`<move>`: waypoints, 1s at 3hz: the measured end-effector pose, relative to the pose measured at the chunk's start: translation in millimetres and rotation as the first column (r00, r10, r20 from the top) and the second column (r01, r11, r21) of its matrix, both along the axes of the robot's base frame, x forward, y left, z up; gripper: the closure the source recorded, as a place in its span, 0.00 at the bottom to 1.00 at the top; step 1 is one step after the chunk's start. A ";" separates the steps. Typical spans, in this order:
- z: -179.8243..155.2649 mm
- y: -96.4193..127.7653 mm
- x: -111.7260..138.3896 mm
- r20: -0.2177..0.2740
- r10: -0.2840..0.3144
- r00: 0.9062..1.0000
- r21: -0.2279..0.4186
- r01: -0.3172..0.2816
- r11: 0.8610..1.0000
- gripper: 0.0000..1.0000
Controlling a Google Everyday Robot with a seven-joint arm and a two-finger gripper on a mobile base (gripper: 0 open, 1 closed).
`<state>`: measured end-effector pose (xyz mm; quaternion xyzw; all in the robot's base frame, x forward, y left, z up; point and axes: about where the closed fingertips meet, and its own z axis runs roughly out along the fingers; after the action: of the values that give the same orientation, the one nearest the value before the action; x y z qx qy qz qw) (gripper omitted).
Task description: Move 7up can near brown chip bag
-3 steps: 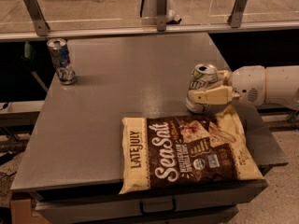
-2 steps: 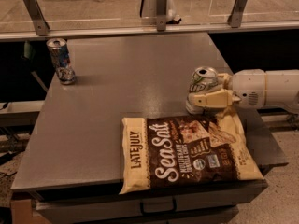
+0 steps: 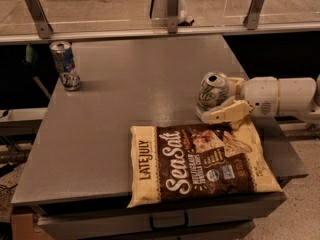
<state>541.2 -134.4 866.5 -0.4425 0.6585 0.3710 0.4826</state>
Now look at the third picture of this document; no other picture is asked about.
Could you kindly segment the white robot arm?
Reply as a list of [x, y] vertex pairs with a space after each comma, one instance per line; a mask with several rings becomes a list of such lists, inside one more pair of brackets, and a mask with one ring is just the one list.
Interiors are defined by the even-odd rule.
[[291, 116], [307, 123], [320, 121], [319, 79], [255, 77], [249, 80], [209, 72], [203, 78], [196, 107], [207, 124], [253, 117]]

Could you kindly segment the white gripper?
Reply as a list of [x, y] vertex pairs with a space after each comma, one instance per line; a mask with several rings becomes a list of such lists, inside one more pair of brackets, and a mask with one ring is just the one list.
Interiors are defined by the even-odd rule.
[[208, 111], [201, 110], [202, 122], [206, 124], [239, 122], [250, 112], [254, 117], [274, 117], [276, 115], [279, 90], [276, 78], [255, 77], [245, 81], [243, 78], [230, 77], [228, 85], [230, 98]]

